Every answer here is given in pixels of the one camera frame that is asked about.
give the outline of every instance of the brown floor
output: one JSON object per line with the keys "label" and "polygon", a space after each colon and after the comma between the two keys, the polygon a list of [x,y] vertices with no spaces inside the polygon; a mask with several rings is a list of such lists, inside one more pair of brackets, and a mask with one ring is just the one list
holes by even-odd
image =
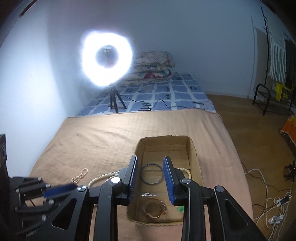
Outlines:
{"label": "brown floor", "polygon": [[[292,163],[295,159],[296,147],[289,143],[288,138],[280,135],[279,130],[285,124],[288,116],[269,114],[262,116],[261,111],[252,105],[251,100],[231,97],[208,95],[214,103],[217,113],[223,118],[232,141],[236,147],[239,158],[248,170],[258,168],[262,171],[265,181],[275,186],[278,190],[290,189],[291,181],[284,177],[284,166]],[[260,176],[257,172],[251,172],[254,176]],[[249,184],[252,203],[265,205],[266,191],[264,183],[250,175],[246,175]],[[284,197],[287,191],[278,192],[272,187],[268,187],[268,197]],[[296,198],[292,198],[289,204],[288,215],[284,226],[284,231],[291,226],[296,218]],[[258,217],[263,209],[253,206],[254,217]],[[278,208],[271,210],[268,217],[277,216]],[[258,222],[259,229],[268,238],[272,229],[265,226],[265,218]]]}

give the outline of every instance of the tan blanket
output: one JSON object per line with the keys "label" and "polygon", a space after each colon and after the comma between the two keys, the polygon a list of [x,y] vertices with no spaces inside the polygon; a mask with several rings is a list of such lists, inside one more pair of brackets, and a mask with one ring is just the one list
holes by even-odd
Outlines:
{"label": "tan blanket", "polygon": [[[89,173],[79,183],[87,185],[97,176],[127,166],[139,139],[166,135],[189,136],[204,185],[224,186],[253,218],[244,171],[221,117],[198,109],[67,118],[36,162],[31,176],[42,176],[57,185],[69,183],[88,168]],[[206,228],[209,240],[208,224]],[[132,223],[127,221],[126,207],[118,207],[119,240],[181,240],[181,232],[181,226]]]}

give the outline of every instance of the cardboard box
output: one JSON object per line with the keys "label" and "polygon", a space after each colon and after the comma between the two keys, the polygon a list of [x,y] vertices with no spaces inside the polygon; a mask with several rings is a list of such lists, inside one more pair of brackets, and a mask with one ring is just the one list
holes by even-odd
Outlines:
{"label": "cardboard box", "polygon": [[[135,155],[138,157],[139,169],[134,198],[127,210],[128,218],[134,222],[152,225],[181,223],[183,212],[179,212],[177,207],[174,207],[169,201],[164,177],[161,182],[155,185],[148,185],[142,181],[144,179],[149,183],[156,182],[162,177],[163,173],[159,172],[160,169],[157,166],[145,168],[145,170],[154,171],[143,171],[142,167],[149,163],[156,163],[162,167],[164,157],[169,156],[175,168],[190,169],[192,179],[203,186],[200,165],[191,138],[188,136],[145,137],[139,141]],[[143,196],[144,193],[155,194],[155,198],[163,200],[167,208],[166,214],[155,220],[146,217],[142,208],[144,205],[153,216],[158,216],[161,209],[159,201],[147,199],[147,196]]]}

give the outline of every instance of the brown bracelet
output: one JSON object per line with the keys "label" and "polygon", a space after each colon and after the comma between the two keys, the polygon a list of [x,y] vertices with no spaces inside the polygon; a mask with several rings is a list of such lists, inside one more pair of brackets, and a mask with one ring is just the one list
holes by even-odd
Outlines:
{"label": "brown bracelet", "polygon": [[144,212],[144,214],[145,214],[145,216],[146,216],[147,218],[152,219],[152,220],[155,220],[155,219],[161,217],[162,215],[164,215],[164,214],[166,213],[167,208],[166,208],[166,206],[165,206],[165,204],[164,204],[164,202],[163,202],[162,199],[158,199],[158,198],[155,198],[155,197],[149,197],[149,198],[147,198],[147,199],[154,199],[154,200],[159,201],[159,202],[160,202],[160,203],[159,203],[159,207],[160,207],[160,209],[161,209],[161,211],[162,211],[161,214],[158,215],[157,217],[152,216],[150,213],[148,213],[148,212],[146,211],[146,207],[147,207],[147,204],[148,204],[148,202],[146,202],[146,205],[142,206],[142,210],[143,210],[143,212]]}

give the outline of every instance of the ring light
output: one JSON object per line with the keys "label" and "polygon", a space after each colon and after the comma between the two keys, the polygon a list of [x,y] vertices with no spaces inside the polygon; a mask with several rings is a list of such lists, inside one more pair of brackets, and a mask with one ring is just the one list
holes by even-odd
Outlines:
{"label": "ring light", "polygon": [[[98,50],[106,45],[112,45],[118,51],[118,61],[112,68],[104,68],[96,60]],[[121,78],[128,71],[131,60],[131,47],[122,36],[94,31],[85,39],[82,68],[87,77],[98,86],[107,86]]]}

